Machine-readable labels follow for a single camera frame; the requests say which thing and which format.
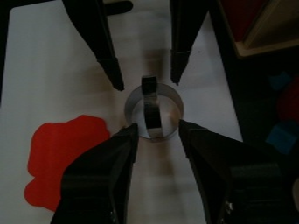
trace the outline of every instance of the white surface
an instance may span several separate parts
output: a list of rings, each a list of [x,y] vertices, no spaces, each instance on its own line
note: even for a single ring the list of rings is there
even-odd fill
[[[27,160],[43,123],[79,115],[106,119],[111,133],[126,125],[123,107],[143,75],[157,74],[185,101],[185,120],[241,140],[221,53],[207,17],[181,86],[170,82],[169,2],[135,1],[135,9],[109,18],[126,91],[113,89],[62,1],[15,8],[11,13],[0,114],[0,223],[49,224],[53,212],[27,204],[33,177]],[[130,224],[206,223],[202,198],[178,135],[166,143],[139,142]]]

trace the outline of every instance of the blue object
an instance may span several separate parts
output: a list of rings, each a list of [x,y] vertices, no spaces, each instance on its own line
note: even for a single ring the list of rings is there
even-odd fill
[[[282,72],[280,75],[268,76],[272,88],[277,91],[281,90],[293,80],[288,72]]]
[[[277,150],[289,154],[299,138],[299,125],[297,121],[284,121],[272,130],[266,142],[273,144]]]

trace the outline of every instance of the red paint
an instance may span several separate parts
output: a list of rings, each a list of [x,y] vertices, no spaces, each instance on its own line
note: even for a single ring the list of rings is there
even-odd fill
[[[220,0],[236,41],[245,40],[269,0]]]
[[[105,120],[87,115],[69,122],[46,123],[37,130],[29,162],[35,179],[25,190],[30,204],[57,210],[66,168],[79,155],[109,139]]]

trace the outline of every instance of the black object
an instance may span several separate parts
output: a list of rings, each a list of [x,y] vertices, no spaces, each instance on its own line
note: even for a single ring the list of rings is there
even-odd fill
[[[210,5],[209,0],[171,0],[173,13],[173,64],[171,76],[177,85],[187,67],[193,44],[197,39]]]
[[[165,136],[161,107],[158,100],[158,80],[155,76],[146,76],[142,79],[145,96],[145,124],[151,138]]]
[[[63,0],[70,20],[91,51],[95,53],[107,77],[118,90],[125,90],[125,82],[115,55],[109,29],[107,14],[118,14],[133,9],[133,3],[123,1],[105,5],[103,0]]]
[[[127,198],[137,160],[138,126],[122,129],[67,168],[51,224],[127,223]]]
[[[183,120],[181,138],[209,224],[296,224],[299,221],[292,187],[269,155]]]

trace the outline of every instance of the metal ring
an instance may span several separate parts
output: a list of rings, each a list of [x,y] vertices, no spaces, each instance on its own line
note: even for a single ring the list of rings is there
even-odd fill
[[[150,89],[146,85],[138,87],[126,100],[126,121],[129,125],[138,123],[141,137],[158,142],[177,133],[183,119],[183,100],[173,87],[157,83],[155,89],[154,80],[149,81]]]

